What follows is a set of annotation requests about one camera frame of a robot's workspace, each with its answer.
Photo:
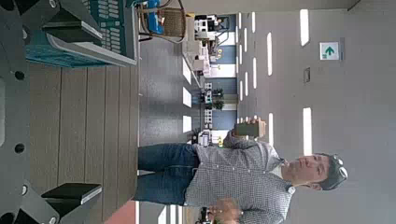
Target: jeans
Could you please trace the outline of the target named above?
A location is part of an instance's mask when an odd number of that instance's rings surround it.
[[[198,155],[189,144],[140,147],[138,169],[155,173],[137,178],[133,200],[183,205],[186,189],[198,165]]]

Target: checkered shirt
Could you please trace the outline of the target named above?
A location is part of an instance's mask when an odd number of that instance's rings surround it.
[[[186,206],[210,207],[232,198],[244,212],[241,224],[279,224],[286,219],[295,189],[271,173],[283,159],[264,142],[234,137],[226,148],[195,145],[200,165],[186,190]]]

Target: shirt sleeve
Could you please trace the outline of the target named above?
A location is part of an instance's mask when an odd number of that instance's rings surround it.
[[[233,136],[233,130],[227,133],[224,138],[223,144],[227,148],[231,149],[248,149],[250,147],[255,147],[257,145],[254,140],[247,140],[245,137]]]
[[[281,216],[271,215],[262,210],[247,210],[239,218],[239,224],[280,224]]]

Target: short dark hair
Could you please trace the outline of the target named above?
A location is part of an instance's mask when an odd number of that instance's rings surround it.
[[[336,189],[342,182],[347,180],[347,170],[344,168],[344,163],[338,155],[329,155],[326,153],[316,153],[316,155],[329,158],[329,173],[327,179],[318,183],[323,190]]]

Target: wooden slat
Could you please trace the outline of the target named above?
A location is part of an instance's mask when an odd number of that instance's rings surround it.
[[[106,69],[89,68],[87,80],[85,182],[103,185]],[[102,223],[102,201],[103,195],[90,211],[86,224]]]
[[[139,70],[138,67],[131,67],[131,120],[130,120],[130,146],[129,146],[129,176],[128,186],[131,194],[137,188],[137,146],[138,146],[138,123],[139,123]]]
[[[131,103],[131,68],[120,69],[120,120],[119,120],[119,162],[118,162],[118,207],[122,207],[131,197],[128,185],[129,171],[129,131]]]
[[[120,69],[106,68],[103,220],[117,209]]]
[[[87,69],[62,69],[58,184],[84,181]]]
[[[39,194],[57,187],[61,69],[29,63],[30,181]]]

